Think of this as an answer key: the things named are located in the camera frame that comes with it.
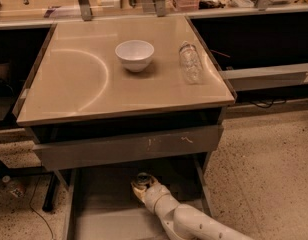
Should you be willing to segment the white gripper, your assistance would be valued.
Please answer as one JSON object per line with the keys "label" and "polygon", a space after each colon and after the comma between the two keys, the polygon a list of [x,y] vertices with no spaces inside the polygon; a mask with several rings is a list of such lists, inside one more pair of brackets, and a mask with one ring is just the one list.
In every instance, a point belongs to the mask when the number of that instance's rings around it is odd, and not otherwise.
{"label": "white gripper", "polygon": [[133,193],[135,196],[145,204],[146,208],[151,212],[155,213],[155,206],[158,200],[169,195],[170,191],[165,185],[160,184],[159,180],[153,175],[150,176],[150,188],[146,185],[131,184]]}

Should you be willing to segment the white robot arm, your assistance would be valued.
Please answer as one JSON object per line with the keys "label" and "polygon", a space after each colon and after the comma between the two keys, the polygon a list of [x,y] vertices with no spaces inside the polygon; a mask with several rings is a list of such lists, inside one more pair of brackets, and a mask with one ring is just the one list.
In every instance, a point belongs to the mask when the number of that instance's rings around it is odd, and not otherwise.
{"label": "white robot arm", "polygon": [[135,196],[159,218],[170,240],[253,240],[197,208],[180,203],[148,173],[139,173],[131,187]]}

